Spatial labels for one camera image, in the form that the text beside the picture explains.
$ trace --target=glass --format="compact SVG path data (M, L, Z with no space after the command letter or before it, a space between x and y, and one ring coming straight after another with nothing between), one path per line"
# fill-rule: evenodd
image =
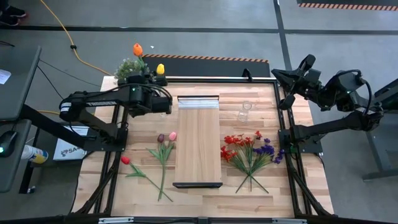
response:
M248 101L244 101L242 104L242 109L238 112L238 120L242 122L248 121L249 110L251 109L252 104Z

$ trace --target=yellow cable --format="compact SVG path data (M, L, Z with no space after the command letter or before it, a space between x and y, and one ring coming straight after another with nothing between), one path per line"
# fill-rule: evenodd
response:
M57 16L54 14L54 12L48 7L48 5L46 5L46 3L44 3L43 0L40 0L40 1L41 1L41 2L43 3L43 5L51 12L51 14L58 20L58 22L60 23L60 25L62 26L62 28L64 29L64 31L67 33L67 35L68 35L68 37L69 37L69 40L70 40L70 43L71 43L72 45L75 45L75 44L73 43L72 38L71 38L70 35L69 35L69 32L68 32L68 31L66 30L66 28L63 26L61 20L58 19L58 17L57 17ZM97 69L98 71L100 71L100 72L102 72L102 73L105 73L105 74L107 74L107 75L111 75L109 72L107 72L107 71L105 71L105 70L102 70L102 69L100 69L100 68L98 68L98 67L96 67L96 66L94 66L94 65L91 65L91 64L89 64L89 63L83 61L82 59L80 59L79 55L77 54L76 49L73 49L73 51L75 52L76 58L77 58L81 63L83 63L83 64L85 64L85 65L87 65L87 66L90 66L91 68L95 68L95 69Z
M55 111L45 111L45 110L39 110L39 111L37 111L37 112L39 112L39 113L49 113L49 114L56 114L56 115L59 115L60 113L58 113L58 112L55 112Z

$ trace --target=spray can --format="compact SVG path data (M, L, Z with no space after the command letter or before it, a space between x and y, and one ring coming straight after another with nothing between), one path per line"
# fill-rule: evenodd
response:
M21 159L28 159L36 164L42 164L49 158L49 154L46 151L37 149L33 146L25 145L22 152Z

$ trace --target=white paper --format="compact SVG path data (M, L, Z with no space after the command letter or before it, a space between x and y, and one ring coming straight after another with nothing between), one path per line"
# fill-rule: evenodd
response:
M86 126L72 126L73 130L81 136L86 136L88 132L88 127ZM74 146L62 139L58 139L57 146L55 147L55 153L53 160L63 161L63 160L74 160L82 159L86 154L86 151Z
M0 69L0 84L5 84L10 76L11 72Z

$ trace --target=computer mouse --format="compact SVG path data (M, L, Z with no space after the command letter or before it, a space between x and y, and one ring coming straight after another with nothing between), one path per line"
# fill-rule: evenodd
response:
M0 136L0 157L9 157L14 152L16 131L6 131Z

